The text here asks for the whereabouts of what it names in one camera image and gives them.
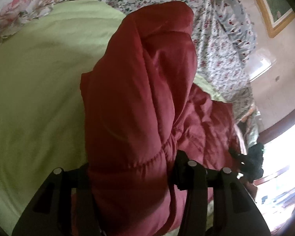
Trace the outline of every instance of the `wall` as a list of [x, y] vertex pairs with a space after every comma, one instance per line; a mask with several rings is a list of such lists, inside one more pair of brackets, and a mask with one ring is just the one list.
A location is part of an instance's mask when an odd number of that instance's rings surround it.
[[255, 23], [257, 52], [269, 53], [274, 62], [267, 72], [252, 82], [254, 98], [266, 129], [295, 109], [295, 19], [271, 39], [255, 0], [241, 1]]

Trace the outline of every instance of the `metal screw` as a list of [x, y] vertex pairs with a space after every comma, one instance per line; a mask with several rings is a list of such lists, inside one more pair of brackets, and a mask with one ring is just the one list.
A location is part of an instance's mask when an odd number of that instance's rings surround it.
[[60, 173], [62, 173], [62, 169], [61, 168], [56, 168], [53, 170], [53, 173], [56, 175], [59, 175]]
[[223, 172], [224, 172], [225, 174], [230, 174], [230, 173], [231, 173], [231, 169], [225, 167], [225, 168], [223, 168]]
[[197, 162], [195, 160], [190, 160], [190, 161], [188, 161], [188, 165], [190, 167], [195, 167], [195, 166], [197, 166]]

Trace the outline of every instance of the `folded jacket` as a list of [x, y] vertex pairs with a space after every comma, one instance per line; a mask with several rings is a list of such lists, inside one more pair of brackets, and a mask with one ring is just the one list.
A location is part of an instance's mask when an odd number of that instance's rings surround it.
[[[210, 169], [238, 164], [231, 104], [193, 84], [193, 12], [173, 1], [129, 14], [81, 78], [92, 193], [108, 236], [177, 228], [186, 191], [170, 184], [178, 149]], [[213, 198], [209, 191], [208, 198]]]

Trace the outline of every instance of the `framed painting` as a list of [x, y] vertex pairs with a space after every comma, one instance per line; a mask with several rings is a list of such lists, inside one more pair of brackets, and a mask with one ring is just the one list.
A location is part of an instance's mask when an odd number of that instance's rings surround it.
[[270, 38], [280, 33], [295, 14], [286, 0], [256, 0]]

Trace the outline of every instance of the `green bed sheet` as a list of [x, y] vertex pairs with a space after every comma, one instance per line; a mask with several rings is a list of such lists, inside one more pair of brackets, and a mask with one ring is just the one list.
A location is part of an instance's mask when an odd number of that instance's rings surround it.
[[[0, 46], [0, 226], [8, 235], [54, 168], [86, 162], [80, 76], [124, 17], [97, 0], [69, 1]], [[195, 83], [223, 99], [201, 76]]]

